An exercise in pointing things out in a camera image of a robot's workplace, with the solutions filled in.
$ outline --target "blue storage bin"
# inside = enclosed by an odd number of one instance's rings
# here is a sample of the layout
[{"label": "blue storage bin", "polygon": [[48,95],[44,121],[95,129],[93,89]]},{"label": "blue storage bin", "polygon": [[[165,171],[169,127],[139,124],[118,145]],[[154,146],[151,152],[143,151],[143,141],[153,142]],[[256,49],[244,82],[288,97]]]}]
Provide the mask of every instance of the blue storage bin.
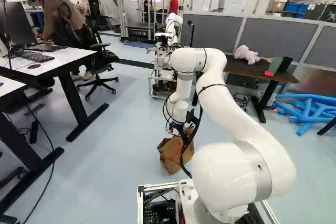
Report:
[{"label": "blue storage bin", "polygon": [[294,4],[294,3],[287,3],[285,7],[285,11],[287,12],[292,12],[292,13],[297,13],[300,5],[299,4]]},{"label": "blue storage bin", "polygon": [[308,5],[300,4],[298,13],[305,13],[308,9]]},{"label": "blue storage bin", "polygon": [[293,17],[294,18],[303,18],[304,14],[301,13],[294,13]]}]

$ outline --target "floor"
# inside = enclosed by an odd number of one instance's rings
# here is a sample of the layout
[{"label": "floor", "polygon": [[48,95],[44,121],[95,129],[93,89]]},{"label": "floor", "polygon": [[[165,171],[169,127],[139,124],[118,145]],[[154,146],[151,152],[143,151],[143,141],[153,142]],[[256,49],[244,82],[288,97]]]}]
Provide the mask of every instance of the floor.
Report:
[{"label": "floor", "polygon": [[[103,40],[112,42],[110,49],[121,58],[152,60],[145,49],[123,46],[117,38],[104,36]],[[88,103],[84,100],[88,88],[80,90],[88,113],[104,102],[110,107],[73,143],[66,142],[65,136],[76,126],[75,118],[58,80],[53,93],[41,100],[46,106],[38,112],[38,118],[54,145],[62,146],[65,153],[56,162],[51,183],[27,224],[134,224],[137,222],[138,185],[186,178],[182,172],[168,175],[159,162],[156,147],[167,133],[162,115],[163,101],[148,96],[146,77],[150,70],[120,64],[114,66],[113,72],[103,73],[101,77],[119,77],[119,83],[111,84],[117,89],[116,95],[100,88]],[[29,126],[32,120],[23,116],[24,112],[11,115],[18,127]],[[253,109],[249,108],[248,112],[255,119]],[[266,112],[266,118],[267,124],[263,126],[288,150],[298,174],[292,191],[268,200],[278,220],[285,224],[335,223],[336,131],[317,136],[317,127],[298,137],[297,126],[289,124],[286,117]],[[233,138],[204,116],[195,137],[196,149],[205,144],[228,141]],[[41,156],[49,153],[49,144],[41,130],[38,143],[33,147]],[[49,173],[50,169],[7,214],[24,220],[44,188]]]}]

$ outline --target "person in red shirt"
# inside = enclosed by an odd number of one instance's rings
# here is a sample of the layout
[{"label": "person in red shirt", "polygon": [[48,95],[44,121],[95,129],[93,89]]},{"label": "person in red shirt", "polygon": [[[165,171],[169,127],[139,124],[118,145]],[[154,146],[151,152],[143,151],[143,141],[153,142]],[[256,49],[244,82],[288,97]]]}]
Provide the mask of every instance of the person in red shirt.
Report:
[{"label": "person in red shirt", "polygon": [[170,0],[169,13],[175,13],[178,15],[179,11],[179,0]]}]

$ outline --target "stuffed animal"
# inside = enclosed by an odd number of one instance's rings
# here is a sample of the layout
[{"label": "stuffed animal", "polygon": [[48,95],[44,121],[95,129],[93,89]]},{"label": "stuffed animal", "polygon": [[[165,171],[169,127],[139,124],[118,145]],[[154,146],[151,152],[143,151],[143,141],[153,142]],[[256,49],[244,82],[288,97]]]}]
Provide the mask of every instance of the stuffed animal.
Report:
[{"label": "stuffed animal", "polygon": [[260,61],[258,54],[258,52],[250,51],[247,46],[242,45],[237,48],[235,52],[235,59],[245,59],[248,61],[249,65],[253,65],[254,63]]}]

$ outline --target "brown jacket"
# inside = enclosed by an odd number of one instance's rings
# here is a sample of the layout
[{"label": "brown jacket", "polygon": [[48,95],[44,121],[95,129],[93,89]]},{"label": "brown jacket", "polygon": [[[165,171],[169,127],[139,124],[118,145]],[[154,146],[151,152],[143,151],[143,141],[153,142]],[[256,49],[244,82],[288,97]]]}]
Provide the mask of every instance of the brown jacket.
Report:
[{"label": "brown jacket", "polygon": [[[71,18],[70,23],[73,29],[79,30],[83,27],[83,24],[85,24],[86,19],[83,14],[81,14],[75,5],[70,0],[39,0],[41,3],[41,6],[44,10],[44,32],[43,37],[44,40],[50,39],[55,32],[56,29],[56,18],[58,15],[57,7],[60,3],[65,2],[68,4],[71,10]],[[60,7],[60,14],[61,15],[68,15],[68,10],[66,6],[62,5]]]}]

